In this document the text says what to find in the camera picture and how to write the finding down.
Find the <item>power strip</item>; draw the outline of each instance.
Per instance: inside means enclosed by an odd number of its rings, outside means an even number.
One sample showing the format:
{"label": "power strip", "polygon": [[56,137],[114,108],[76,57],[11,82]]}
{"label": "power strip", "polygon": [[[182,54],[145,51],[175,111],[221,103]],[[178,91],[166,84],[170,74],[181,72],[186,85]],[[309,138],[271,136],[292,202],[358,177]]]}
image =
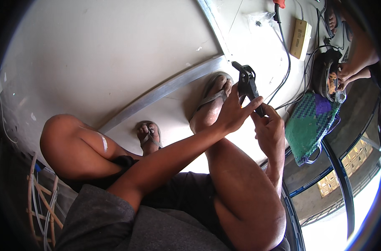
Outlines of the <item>power strip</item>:
{"label": "power strip", "polygon": [[294,38],[292,40],[290,54],[304,61],[308,52],[309,40],[311,39],[312,26],[304,20],[295,21]]}

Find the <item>green woven bag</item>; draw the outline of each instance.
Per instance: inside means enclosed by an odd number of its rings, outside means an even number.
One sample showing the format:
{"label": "green woven bag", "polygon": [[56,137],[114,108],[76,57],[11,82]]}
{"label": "green woven bag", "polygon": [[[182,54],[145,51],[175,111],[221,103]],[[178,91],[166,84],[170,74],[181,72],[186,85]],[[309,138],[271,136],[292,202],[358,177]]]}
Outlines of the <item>green woven bag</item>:
{"label": "green woven bag", "polygon": [[309,158],[317,148],[321,152],[321,140],[339,123],[340,106],[312,92],[298,102],[285,127],[285,138],[298,166],[315,161]]}

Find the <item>red tool handle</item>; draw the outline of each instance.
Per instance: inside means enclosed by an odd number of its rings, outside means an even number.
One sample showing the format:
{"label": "red tool handle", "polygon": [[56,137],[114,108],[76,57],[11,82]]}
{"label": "red tool handle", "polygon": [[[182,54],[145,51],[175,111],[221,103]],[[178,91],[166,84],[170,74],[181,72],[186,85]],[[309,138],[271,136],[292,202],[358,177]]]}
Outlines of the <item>red tool handle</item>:
{"label": "red tool handle", "polygon": [[285,8],[285,0],[273,0],[273,3],[278,4],[280,8]]}

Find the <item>wooden stick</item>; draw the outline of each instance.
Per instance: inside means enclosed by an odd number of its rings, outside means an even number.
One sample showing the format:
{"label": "wooden stick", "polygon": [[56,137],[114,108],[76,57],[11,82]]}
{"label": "wooden stick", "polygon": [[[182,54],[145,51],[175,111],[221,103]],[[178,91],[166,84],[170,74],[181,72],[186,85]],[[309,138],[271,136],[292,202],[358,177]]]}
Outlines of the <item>wooden stick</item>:
{"label": "wooden stick", "polygon": [[41,200],[43,201],[44,205],[46,206],[46,208],[48,209],[48,211],[50,212],[51,216],[54,217],[54,220],[55,222],[58,224],[58,226],[60,226],[60,228],[62,229],[64,227],[64,225],[62,224],[62,222],[58,219],[58,217],[55,215],[55,213],[52,211],[50,205],[48,204],[46,198],[44,197],[44,194],[43,192],[41,191],[40,187],[39,187],[39,184],[37,183],[36,181],[36,178],[33,179],[34,181],[34,185],[38,191],[38,193],[40,194],[40,198]]}
{"label": "wooden stick", "polygon": [[27,213],[29,214],[29,223],[30,228],[32,229],[33,238],[36,238],[36,232],[34,231],[34,225],[33,225],[33,216],[32,216],[32,174],[34,173],[34,166],[36,165],[37,160],[37,153],[34,153],[33,159],[32,159],[32,165],[30,166],[30,173],[29,173],[29,185],[27,188]]}
{"label": "wooden stick", "polygon": [[38,240],[38,241],[43,241],[43,237],[41,237],[41,236],[36,236],[36,240]]}
{"label": "wooden stick", "polygon": [[[58,185],[58,176],[55,175],[54,187],[52,188],[53,193],[57,192],[57,185]],[[55,212],[54,211],[55,210],[55,203],[51,208],[53,212]],[[50,217],[50,226],[51,226],[51,241],[52,241],[52,245],[55,247],[54,217],[52,217],[52,216]]]}
{"label": "wooden stick", "polygon": [[39,184],[39,187],[40,187],[40,189],[44,192],[44,193],[46,193],[46,194],[48,194],[48,195],[52,195],[52,192],[50,191],[50,190],[48,190],[47,188],[45,188],[45,187],[43,187],[42,185],[40,185]]}
{"label": "wooden stick", "polygon": [[[36,216],[36,212],[32,211],[32,215],[33,216]],[[42,214],[38,214],[39,218],[42,219],[42,220],[46,220],[46,217]]]}

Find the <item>black pliers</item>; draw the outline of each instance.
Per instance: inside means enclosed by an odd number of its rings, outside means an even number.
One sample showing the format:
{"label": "black pliers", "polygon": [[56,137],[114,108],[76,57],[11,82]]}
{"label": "black pliers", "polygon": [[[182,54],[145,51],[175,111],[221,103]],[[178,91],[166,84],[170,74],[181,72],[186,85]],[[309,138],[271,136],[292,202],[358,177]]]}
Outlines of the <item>black pliers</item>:
{"label": "black pliers", "polygon": [[[232,62],[232,66],[239,71],[239,104],[242,105],[243,101],[245,100],[245,96],[248,96],[250,101],[252,101],[254,98],[257,98],[259,93],[255,84],[256,74],[253,69],[249,65],[240,65],[236,61]],[[261,105],[256,108],[255,112],[261,118],[263,118],[265,115]]]}

